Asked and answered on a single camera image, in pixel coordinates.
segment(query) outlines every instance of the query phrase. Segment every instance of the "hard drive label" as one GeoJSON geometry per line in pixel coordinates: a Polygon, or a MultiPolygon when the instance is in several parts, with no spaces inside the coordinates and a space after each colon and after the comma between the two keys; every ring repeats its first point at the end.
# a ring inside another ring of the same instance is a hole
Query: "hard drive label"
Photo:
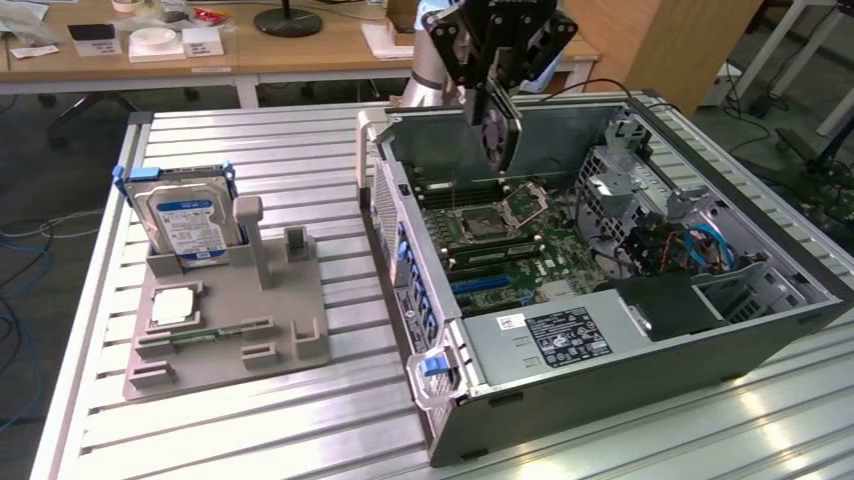
{"type": "Polygon", "coordinates": [[[166,234],[175,253],[183,258],[204,259],[226,253],[223,232],[211,221],[214,213],[211,200],[158,204],[166,234]]]}

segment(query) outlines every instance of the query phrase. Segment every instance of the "white label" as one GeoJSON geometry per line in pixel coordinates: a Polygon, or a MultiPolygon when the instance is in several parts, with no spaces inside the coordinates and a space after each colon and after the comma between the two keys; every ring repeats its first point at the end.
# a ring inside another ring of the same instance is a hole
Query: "white label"
{"type": "Polygon", "coordinates": [[[521,253],[533,252],[537,248],[537,245],[519,245],[518,247],[511,247],[507,249],[507,255],[518,255],[521,253]]]}
{"type": "Polygon", "coordinates": [[[75,41],[77,55],[94,57],[99,55],[116,55],[122,53],[122,45],[118,39],[75,41]]]}
{"type": "Polygon", "coordinates": [[[498,253],[490,253],[487,255],[480,255],[478,257],[471,257],[468,259],[468,263],[471,262],[482,262],[483,260],[494,260],[496,258],[504,258],[506,253],[504,252],[498,252],[498,253]]]}
{"type": "Polygon", "coordinates": [[[211,49],[204,43],[190,43],[187,44],[187,48],[190,48],[191,55],[204,55],[211,53],[211,49]]]}
{"type": "Polygon", "coordinates": [[[190,259],[203,259],[224,253],[223,232],[219,225],[211,221],[214,212],[214,202],[210,200],[158,205],[158,215],[176,255],[190,259]]]}
{"type": "Polygon", "coordinates": [[[231,67],[194,67],[192,73],[228,73],[231,67]]]}
{"type": "Polygon", "coordinates": [[[47,55],[48,53],[59,52],[59,48],[55,45],[48,45],[47,47],[36,47],[36,48],[11,48],[9,52],[15,55],[15,58],[29,58],[29,57],[40,57],[41,55],[47,55]]]}
{"type": "Polygon", "coordinates": [[[498,326],[502,330],[525,327],[525,314],[522,313],[514,313],[513,315],[496,317],[495,320],[498,320],[498,326]]]}

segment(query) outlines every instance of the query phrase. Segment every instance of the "hard drive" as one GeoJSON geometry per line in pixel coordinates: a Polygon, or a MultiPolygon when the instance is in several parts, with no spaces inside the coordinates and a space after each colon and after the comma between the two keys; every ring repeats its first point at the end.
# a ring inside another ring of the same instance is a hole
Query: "hard drive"
{"type": "Polygon", "coordinates": [[[155,254],[174,253],[187,268],[228,262],[227,249],[244,243],[234,219],[236,197],[230,164],[160,169],[134,168],[114,184],[139,216],[155,254]]]}

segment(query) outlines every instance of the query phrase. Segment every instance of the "wooden desk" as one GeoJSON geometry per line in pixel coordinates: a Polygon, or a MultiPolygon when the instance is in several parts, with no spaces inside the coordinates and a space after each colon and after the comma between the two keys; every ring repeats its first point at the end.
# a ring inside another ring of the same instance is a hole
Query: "wooden desk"
{"type": "MultiPolygon", "coordinates": [[[[235,17],[239,25],[252,25],[255,15],[267,10],[264,5],[242,5],[235,17]]],[[[356,4],[336,10],[372,18],[382,18],[383,10],[356,4]]],[[[316,72],[324,70],[372,70],[412,67],[411,60],[378,60],[371,54],[362,35],[362,20],[314,10],[323,18],[323,30],[304,38],[278,38],[255,28],[239,28],[239,65],[242,72],[316,72]]],[[[583,38],[577,38],[566,49],[566,62],[594,61],[599,51],[583,38]]]]}
{"type": "MultiPolygon", "coordinates": [[[[128,33],[120,32],[122,54],[98,57],[80,57],[72,44],[68,25],[87,23],[111,23],[131,18],[132,15],[119,13],[111,3],[104,0],[80,0],[79,3],[51,3],[45,23],[61,37],[60,51],[41,57],[9,60],[9,73],[3,75],[4,81],[67,81],[116,78],[175,77],[210,75],[211,69],[238,67],[238,34],[222,34],[226,55],[218,57],[191,58],[176,62],[131,63],[128,60],[128,33]]],[[[9,48],[24,45],[16,38],[8,41],[9,48]]]]}
{"type": "MultiPolygon", "coordinates": [[[[252,19],[272,6],[230,5],[223,10],[232,14],[235,27],[222,35],[224,56],[136,64],[127,59],[127,33],[122,34],[126,53],[79,57],[67,28],[69,24],[111,23],[131,15],[112,10],[104,0],[51,4],[45,22],[63,37],[60,52],[24,60],[11,58],[5,69],[0,64],[0,94],[232,85],[240,106],[255,108],[255,87],[263,83],[408,77],[411,60],[382,61],[371,54],[362,35],[364,20],[323,10],[332,8],[343,14],[380,19],[379,7],[363,4],[332,7],[307,0],[296,2],[295,5],[323,18],[324,28],[316,35],[306,38],[267,35],[255,29],[252,19]]],[[[7,43],[9,48],[21,46],[16,39],[7,43]]],[[[566,62],[558,68],[570,73],[567,83],[587,78],[598,58],[599,52],[577,37],[567,47],[566,62]]]]}

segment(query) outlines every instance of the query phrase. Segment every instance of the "slotted metal surface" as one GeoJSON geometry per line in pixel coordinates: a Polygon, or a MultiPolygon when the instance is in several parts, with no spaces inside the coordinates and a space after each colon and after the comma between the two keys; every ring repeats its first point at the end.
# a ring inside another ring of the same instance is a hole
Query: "slotted metal surface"
{"type": "MultiPolygon", "coordinates": [[[[126,402],[122,376],[147,240],[131,211],[118,202],[115,241],[103,253],[103,295],[100,301],[90,300],[92,315],[79,315],[79,322],[90,322],[81,326],[84,349],[77,357],[67,357],[63,367],[63,375],[76,375],[77,386],[67,391],[57,387],[33,476],[851,478],[850,318],[795,342],[737,381],[475,462],[443,469],[427,466],[356,205],[355,114],[370,106],[378,105],[170,113],[142,128],[136,164],[180,167],[230,160],[239,191],[263,198],[263,235],[276,235],[276,227],[306,224],[318,238],[334,362],[204,392],[126,402]],[[68,408],[57,410],[63,404],[68,408]]],[[[821,234],[721,157],[675,113],[662,112],[661,117],[850,282],[850,257],[825,244],[821,234]]],[[[654,150],[653,161],[677,183],[697,184],[691,169],[663,153],[663,145],[654,144],[654,150]]]]}

